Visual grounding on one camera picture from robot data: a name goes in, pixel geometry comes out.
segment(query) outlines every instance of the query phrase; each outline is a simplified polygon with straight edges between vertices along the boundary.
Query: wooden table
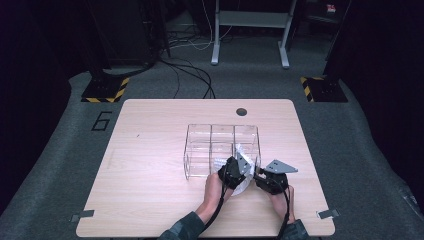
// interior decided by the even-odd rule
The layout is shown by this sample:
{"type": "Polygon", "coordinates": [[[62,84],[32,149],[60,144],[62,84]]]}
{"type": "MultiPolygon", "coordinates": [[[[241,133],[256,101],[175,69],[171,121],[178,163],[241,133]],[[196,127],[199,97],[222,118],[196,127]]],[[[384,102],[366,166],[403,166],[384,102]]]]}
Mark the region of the wooden table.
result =
{"type": "MultiPolygon", "coordinates": [[[[290,100],[127,100],[121,110],[81,218],[80,237],[158,237],[203,200],[205,178],[186,180],[183,154],[189,124],[256,125],[262,167],[273,159],[289,173],[295,216],[311,236],[329,236],[332,219],[293,103],[290,100]],[[245,108],[247,115],[236,114],[245,108]]],[[[276,236],[281,221],[265,193],[251,182],[224,204],[201,237],[276,236]]]]}

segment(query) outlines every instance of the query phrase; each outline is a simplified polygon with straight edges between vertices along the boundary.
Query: transparent compartment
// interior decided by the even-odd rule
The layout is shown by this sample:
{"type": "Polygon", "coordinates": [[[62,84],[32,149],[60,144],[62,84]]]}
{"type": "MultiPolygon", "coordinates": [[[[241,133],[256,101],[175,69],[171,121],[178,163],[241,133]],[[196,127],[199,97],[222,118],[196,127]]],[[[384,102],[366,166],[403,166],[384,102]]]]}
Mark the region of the transparent compartment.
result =
{"type": "Polygon", "coordinates": [[[190,177],[217,172],[241,146],[245,156],[260,166],[258,128],[254,125],[190,124],[184,149],[184,171],[190,177]]]}

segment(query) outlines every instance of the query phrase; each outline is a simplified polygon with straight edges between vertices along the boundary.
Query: hand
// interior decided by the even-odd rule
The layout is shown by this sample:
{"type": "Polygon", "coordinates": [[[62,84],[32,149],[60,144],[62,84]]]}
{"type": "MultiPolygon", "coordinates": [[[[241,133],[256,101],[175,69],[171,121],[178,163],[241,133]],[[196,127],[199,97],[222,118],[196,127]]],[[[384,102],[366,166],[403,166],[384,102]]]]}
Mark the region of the hand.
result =
{"type": "MultiPolygon", "coordinates": [[[[275,212],[278,214],[281,220],[284,219],[284,216],[287,212],[287,202],[286,198],[284,196],[284,193],[272,195],[270,193],[266,193],[271,200],[272,207],[274,208],[275,212]]],[[[286,189],[287,197],[290,199],[289,203],[289,221],[288,223],[293,223],[296,218],[294,217],[294,188],[289,185],[289,187],[286,189]]]]}
{"type": "MultiPolygon", "coordinates": [[[[219,179],[217,173],[212,173],[206,179],[205,195],[203,198],[203,202],[196,210],[196,214],[200,217],[200,219],[202,219],[204,224],[209,221],[216,208],[218,207],[219,200],[221,198],[221,191],[222,181],[221,179],[219,179]]],[[[233,189],[227,189],[224,196],[224,202],[226,202],[231,197],[233,192],[233,189]]]]}

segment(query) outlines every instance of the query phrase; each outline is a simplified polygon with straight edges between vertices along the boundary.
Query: black cable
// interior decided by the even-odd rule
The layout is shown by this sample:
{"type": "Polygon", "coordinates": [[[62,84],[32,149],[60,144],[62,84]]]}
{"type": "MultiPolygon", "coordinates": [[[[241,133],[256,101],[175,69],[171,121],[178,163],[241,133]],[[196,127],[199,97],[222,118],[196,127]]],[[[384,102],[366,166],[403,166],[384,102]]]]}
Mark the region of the black cable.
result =
{"type": "Polygon", "coordinates": [[[164,61],[163,59],[159,59],[159,61],[162,62],[162,63],[164,63],[164,64],[166,64],[166,65],[168,65],[168,66],[172,66],[172,67],[174,67],[174,68],[176,68],[176,69],[178,69],[180,71],[183,71],[183,72],[185,72],[185,73],[187,73],[187,74],[189,74],[189,75],[191,75],[191,76],[193,76],[193,77],[195,77],[197,79],[200,79],[202,82],[204,82],[208,86],[208,89],[206,90],[205,94],[203,95],[203,98],[206,98],[206,95],[209,92],[212,94],[213,98],[216,98],[215,92],[214,92],[214,90],[212,88],[212,79],[211,79],[211,77],[209,76],[209,74],[205,70],[200,69],[200,68],[197,68],[197,67],[194,67],[193,65],[190,66],[190,65],[184,65],[184,64],[169,63],[169,62],[164,61]],[[209,82],[207,82],[202,76],[197,76],[197,75],[195,75],[195,74],[193,74],[193,73],[191,73],[191,72],[183,69],[183,67],[195,69],[196,71],[200,71],[200,72],[204,73],[208,77],[209,82]]]}
{"type": "Polygon", "coordinates": [[[174,59],[184,61],[184,62],[188,62],[188,64],[190,64],[190,67],[196,70],[197,76],[202,77],[201,74],[199,73],[199,70],[189,60],[185,60],[185,59],[181,59],[181,58],[174,58],[174,59]]]}
{"type": "Polygon", "coordinates": [[[219,212],[221,211],[222,205],[224,205],[224,197],[225,193],[227,192],[228,187],[225,185],[225,178],[227,174],[227,164],[225,164],[224,174],[222,177],[222,187],[221,187],[221,198],[219,199],[218,206],[216,207],[215,212],[213,213],[212,217],[209,219],[208,223],[206,223],[205,228],[202,232],[204,232],[208,227],[215,221],[215,218],[218,216],[219,212]]]}
{"type": "Polygon", "coordinates": [[[283,224],[281,225],[280,231],[279,231],[278,236],[277,236],[277,240],[280,240],[283,237],[284,231],[286,230],[286,227],[287,227],[287,222],[289,221],[289,217],[290,217],[290,209],[289,209],[290,208],[290,204],[289,204],[290,200],[287,197],[286,191],[283,191],[283,193],[284,193],[284,197],[286,198],[286,202],[287,202],[287,212],[286,212],[286,215],[284,216],[283,224]]]}
{"type": "Polygon", "coordinates": [[[191,42],[191,43],[193,43],[193,42],[195,42],[195,41],[197,41],[201,38],[197,34],[191,34],[189,36],[179,37],[178,35],[180,33],[181,34],[188,34],[186,32],[178,32],[178,31],[169,31],[168,32],[168,42],[170,42],[170,44],[172,45],[172,46],[170,46],[171,48],[178,46],[177,43],[180,43],[180,42],[191,42]]]}
{"type": "Polygon", "coordinates": [[[173,97],[175,99],[178,92],[180,91],[180,75],[178,74],[177,70],[175,70],[172,66],[170,66],[170,65],[167,65],[167,66],[170,67],[175,72],[175,74],[177,74],[177,83],[178,83],[177,84],[177,91],[175,92],[174,97],[173,97]]]}

